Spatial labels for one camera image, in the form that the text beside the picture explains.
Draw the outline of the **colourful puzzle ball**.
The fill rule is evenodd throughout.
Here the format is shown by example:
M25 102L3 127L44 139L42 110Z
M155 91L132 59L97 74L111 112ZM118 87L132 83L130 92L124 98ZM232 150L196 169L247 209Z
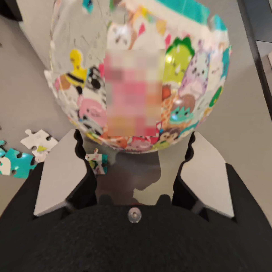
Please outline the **colourful puzzle ball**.
M54 1L45 76L70 122L127 153L176 144L222 93L226 26L196 1Z

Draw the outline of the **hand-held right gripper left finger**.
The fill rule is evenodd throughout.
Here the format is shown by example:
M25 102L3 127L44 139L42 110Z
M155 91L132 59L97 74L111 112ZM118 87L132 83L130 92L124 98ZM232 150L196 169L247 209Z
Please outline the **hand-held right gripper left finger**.
M53 147L43 164L34 216L97 204L97 179L85 155L79 130L70 130Z

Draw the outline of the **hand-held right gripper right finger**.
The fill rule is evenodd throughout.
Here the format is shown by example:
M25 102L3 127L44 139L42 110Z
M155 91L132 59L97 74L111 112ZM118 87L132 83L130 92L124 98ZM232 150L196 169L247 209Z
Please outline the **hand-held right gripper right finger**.
M172 205L199 215L209 209L234 218L226 161L199 132L189 138L173 184Z

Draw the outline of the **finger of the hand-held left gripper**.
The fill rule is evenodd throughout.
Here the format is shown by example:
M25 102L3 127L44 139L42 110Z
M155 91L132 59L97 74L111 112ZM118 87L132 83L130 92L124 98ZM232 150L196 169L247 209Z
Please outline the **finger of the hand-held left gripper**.
M54 0L17 0L20 28L44 64L50 66L50 29Z

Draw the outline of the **teal and white puzzle piece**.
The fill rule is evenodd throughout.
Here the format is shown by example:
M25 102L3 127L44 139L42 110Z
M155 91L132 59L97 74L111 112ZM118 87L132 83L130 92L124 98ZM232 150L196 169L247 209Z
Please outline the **teal and white puzzle piece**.
M15 178L27 179L30 172L36 165L33 163L34 157L27 153L10 148L8 151L1 149L0 152L0 174Z

